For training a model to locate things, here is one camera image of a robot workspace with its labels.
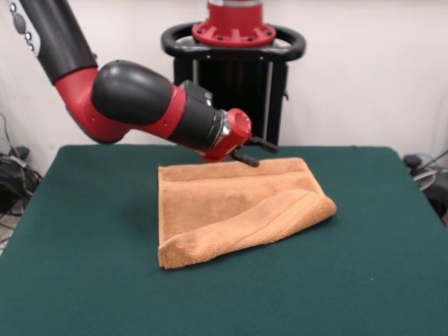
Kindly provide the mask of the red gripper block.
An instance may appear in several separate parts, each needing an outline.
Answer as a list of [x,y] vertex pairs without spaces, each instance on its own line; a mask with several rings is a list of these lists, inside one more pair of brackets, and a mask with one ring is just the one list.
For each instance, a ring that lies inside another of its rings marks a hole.
[[252,146],[257,146],[268,153],[277,153],[279,147],[263,138],[252,136],[252,123],[241,109],[232,108],[223,112],[223,126],[221,127],[215,144],[203,155],[206,162],[220,162],[233,154],[233,159],[250,167],[258,167],[258,159],[236,151],[249,139]]

